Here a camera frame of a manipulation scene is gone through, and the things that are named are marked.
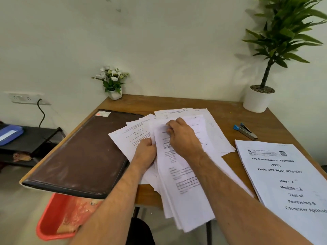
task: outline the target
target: exam booklet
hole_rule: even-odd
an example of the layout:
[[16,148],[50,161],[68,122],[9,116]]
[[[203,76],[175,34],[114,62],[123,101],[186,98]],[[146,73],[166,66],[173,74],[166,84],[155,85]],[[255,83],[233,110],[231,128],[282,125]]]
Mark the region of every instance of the exam booklet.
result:
[[314,245],[327,244],[327,181],[293,144],[235,140],[259,200]]

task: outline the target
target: white flower pot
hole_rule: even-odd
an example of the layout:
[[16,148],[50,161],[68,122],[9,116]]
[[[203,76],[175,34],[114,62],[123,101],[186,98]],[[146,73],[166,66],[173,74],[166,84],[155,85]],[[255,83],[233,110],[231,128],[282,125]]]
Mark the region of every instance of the white flower pot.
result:
[[123,89],[120,89],[120,94],[115,90],[115,91],[108,91],[107,92],[109,95],[109,98],[112,100],[118,100],[123,96]]
[[263,113],[267,109],[274,95],[275,92],[265,94],[254,91],[249,87],[245,94],[243,107],[254,113]]

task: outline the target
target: red basket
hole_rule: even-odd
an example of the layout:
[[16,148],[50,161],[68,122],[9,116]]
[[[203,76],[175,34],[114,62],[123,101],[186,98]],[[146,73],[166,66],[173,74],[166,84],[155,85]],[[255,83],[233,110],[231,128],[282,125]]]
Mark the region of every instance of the red basket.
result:
[[54,193],[38,222],[36,234],[44,241],[72,238],[76,232],[57,234],[58,228],[69,223],[77,230],[101,204],[91,202],[92,199]]

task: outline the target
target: stack of papers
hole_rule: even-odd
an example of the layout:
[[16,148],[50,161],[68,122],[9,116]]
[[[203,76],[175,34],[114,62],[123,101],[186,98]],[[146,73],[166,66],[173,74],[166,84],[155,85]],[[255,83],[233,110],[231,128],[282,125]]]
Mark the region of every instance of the stack of papers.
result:
[[190,125],[212,161],[232,180],[253,196],[222,156],[234,152],[207,109],[183,108],[155,111],[109,134],[129,161],[137,145],[151,138],[157,146],[157,158],[144,174],[140,184],[150,184],[161,195],[166,218],[174,218],[178,229],[189,232],[205,224],[215,215],[189,164],[171,147],[167,126],[171,119],[182,117]]
[[327,181],[293,144],[235,140],[259,200],[315,245],[327,241]]

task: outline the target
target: forearm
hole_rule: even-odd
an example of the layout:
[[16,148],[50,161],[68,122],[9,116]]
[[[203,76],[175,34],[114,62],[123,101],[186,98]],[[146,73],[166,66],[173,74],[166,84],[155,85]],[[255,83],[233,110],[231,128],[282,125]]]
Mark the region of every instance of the forearm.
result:
[[124,245],[134,209],[138,183],[142,173],[133,162],[71,241],[71,245]]
[[311,244],[225,175],[206,153],[187,161],[230,245]]

